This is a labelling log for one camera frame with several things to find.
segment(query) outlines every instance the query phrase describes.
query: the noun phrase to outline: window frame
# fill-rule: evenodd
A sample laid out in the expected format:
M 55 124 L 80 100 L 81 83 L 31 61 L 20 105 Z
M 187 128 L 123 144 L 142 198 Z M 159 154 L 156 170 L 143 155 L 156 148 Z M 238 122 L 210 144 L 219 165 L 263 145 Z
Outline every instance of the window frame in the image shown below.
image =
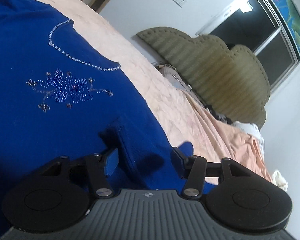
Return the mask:
M 226 7 L 221 13 L 213 17 L 206 25 L 204 25 L 195 35 L 204 35 L 211 33 L 220 24 L 222 24 L 226 19 L 228 19 L 234 12 L 236 12 L 240 3 L 248 2 L 249 0 L 235 0 L 228 7 Z M 295 40 L 286 25 L 284 18 L 280 11 L 276 8 L 275 4 L 271 0 L 258 0 L 260 5 L 263 7 L 267 13 L 269 19 L 274 24 L 278 25 L 276 30 L 254 51 L 255 55 L 258 55 L 277 35 L 281 35 L 288 51 L 290 52 L 291 58 L 294 61 L 287 69 L 277 78 L 277 80 L 271 85 L 271 94 L 288 78 L 292 71 L 300 63 L 300 53 L 297 49 Z

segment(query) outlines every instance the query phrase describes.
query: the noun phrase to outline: white cloth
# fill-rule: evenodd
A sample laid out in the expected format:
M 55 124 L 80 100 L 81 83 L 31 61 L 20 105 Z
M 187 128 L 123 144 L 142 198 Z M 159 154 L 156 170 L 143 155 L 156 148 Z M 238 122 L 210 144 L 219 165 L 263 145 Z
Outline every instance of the white cloth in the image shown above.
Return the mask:
M 242 123 L 235 121 L 232 125 L 240 128 L 243 132 L 251 134 L 254 138 L 256 138 L 259 143 L 261 155 L 262 157 L 265 156 L 265 140 L 263 139 L 258 126 L 255 123 Z
M 278 170 L 274 171 L 274 173 L 271 176 L 271 182 L 272 182 L 272 184 L 275 184 L 280 189 L 282 189 L 285 192 L 287 192 L 287 190 L 288 190 L 288 183 L 285 180 L 285 178 L 281 175 L 280 171 L 278 171 Z

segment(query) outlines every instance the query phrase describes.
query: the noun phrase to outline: black metal bracket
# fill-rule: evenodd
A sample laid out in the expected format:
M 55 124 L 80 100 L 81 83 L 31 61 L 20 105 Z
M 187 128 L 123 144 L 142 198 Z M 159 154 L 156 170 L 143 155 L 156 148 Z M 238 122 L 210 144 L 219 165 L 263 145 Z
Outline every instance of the black metal bracket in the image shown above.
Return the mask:
M 111 198 L 114 191 L 106 177 L 111 176 L 119 163 L 118 149 L 84 157 L 89 179 L 89 191 L 95 198 Z
M 177 147 L 172 148 L 171 161 L 182 179 L 187 179 L 181 195 L 187 199 L 199 199 L 202 196 L 206 177 L 218 177 L 219 184 L 233 176 L 257 176 L 231 158 L 223 158 L 221 163 L 209 163 L 204 157 L 187 157 Z

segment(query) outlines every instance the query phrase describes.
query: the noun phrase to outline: green upholstered headboard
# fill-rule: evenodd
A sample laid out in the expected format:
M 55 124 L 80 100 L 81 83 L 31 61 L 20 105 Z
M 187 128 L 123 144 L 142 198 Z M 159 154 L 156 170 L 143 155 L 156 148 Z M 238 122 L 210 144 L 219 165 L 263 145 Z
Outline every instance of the green upholstered headboard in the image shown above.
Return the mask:
M 137 36 L 176 67 L 217 112 L 233 121 L 263 126 L 270 85 L 261 63 L 246 46 L 229 50 L 216 36 L 191 38 L 169 27 L 147 29 Z

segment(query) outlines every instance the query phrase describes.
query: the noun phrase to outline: pink bedsheet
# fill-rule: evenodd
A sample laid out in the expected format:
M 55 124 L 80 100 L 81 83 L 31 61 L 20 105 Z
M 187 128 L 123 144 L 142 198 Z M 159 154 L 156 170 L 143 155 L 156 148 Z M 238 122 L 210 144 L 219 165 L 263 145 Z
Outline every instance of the pink bedsheet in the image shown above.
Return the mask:
M 251 135 L 215 120 L 187 94 L 170 83 L 105 19 L 79 0 L 38 0 L 74 20 L 74 28 L 97 51 L 120 62 L 122 70 L 146 100 L 171 145 L 184 141 L 208 162 L 230 157 L 270 181 L 259 146 Z M 217 184 L 216 178 L 207 181 Z

